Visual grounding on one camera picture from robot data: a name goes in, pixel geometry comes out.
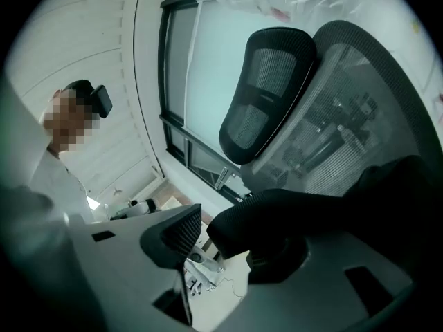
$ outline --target window frame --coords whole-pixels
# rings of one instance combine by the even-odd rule
[[[167,82],[167,57],[168,57],[168,38],[170,31],[171,14],[174,11],[193,8],[198,6],[198,0],[164,0],[160,7],[163,9],[161,15],[160,29],[159,29],[159,54],[158,54],[158,70],[159,70],[159,98],[160,98],[160,119],[163,123],[163,130],[166,139],[167,149],[166,151],[174,156],[183,166],[186,166],[195,176],[198,176],[203,182],[211,186],[214,190],[218,191],[223,197],[228,199],[231,203],[238,203],[242,201],[239,194],[232,191],[229,187],[224,185],[224,182],[231,174],[240,176],[240,170],[237,166],[232,164],[229,160],[224,158],[214,149],[210,148],[200,139],[189,133],[184,126],[184,119],[169,111],[168,109],[168,86]],[[174,129],[183,136],[184,149],[183,153],[174,144],[172,144],[172,137],[170,129]],[[195,170],[190,167],[189,158],[192,146],[196,145],[198,148],[206,152],[209,156],[219,161],[223,165],[224,170],[219,175],[215,185],[209,183],[203,176],[200,176]]]

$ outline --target white wall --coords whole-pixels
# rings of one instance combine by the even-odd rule
[[[114,107],[100,129],[62,160],[89,196],[127,200],[160,171],[143,123],[134,77],[137,0],[45,0],[17,39],[6,72],[38,118],[55,90],[88,79],[104,84]]]
[[[159,119],[158,86],[159,28],[163,0],[138,0],[134,34],[134,63],[141,108],[150,140],[166,177],[191,201],[201,203],[210,215],[232,206],[222,195],[186,169],[166,152],[163,124]]]

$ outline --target window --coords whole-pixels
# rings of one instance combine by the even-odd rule
[[[211,155],[208,155],[198,145],[191,145],[189,151],[189,168],[200,175],[205,182],[215,187],[219,176],[222,174],[224,168],[223,164]]]
[[[256,30],[272,26],[286,24],[261,14],[229,9],[216,1],[200,3],[192,59],[187,70],[184,123],[189,131],[219,152],[222,149],[218,134],[237,88],[246,41]],[[268,59],[265,50],[261,51],[262,54],[258,52],[254,57]],[[292,55],[287,53],[282,60],[288,60],[288,57]],[[292,70],[287,64],[270,67],[276,73],[291,74]]]
[[[185,138],[174,128],[171,128],[172,144],[181,152],[185,153]]]
[[[184,119],[186,71],[197,8],[173,11],[166,48],[166,96],[168,111]]]
[[[185,100],[186,80],[189,77],[188,57],[195,29],[197,6],[197,0],[165,0],[161,4],[163,16],[159,55],[163,58],[159,57],[160,118],[165,130],[167,151],[193,174],[229,201],[236,203],[249,193],[239,177],[239,167],[223,156],[218,140],[208,142],[185,126],[187,122],[185,114],[190,111],[187,108],[189,95]],[[190,101],[193,104],[199,102],[196,97]],[[213,135],[217,133],[219,122],[213,118],[211,123],[205,122],[202,127],[206,127]],[[199,127],[192,122],[188,123],[192,127]]]
[[[97,209],[97,207],[100,205],[99,202],[94,201],[92,198],[89,198],[88,196],[87,196],[87,200],[88,200],[89,207],[90,207],[92,210]]]

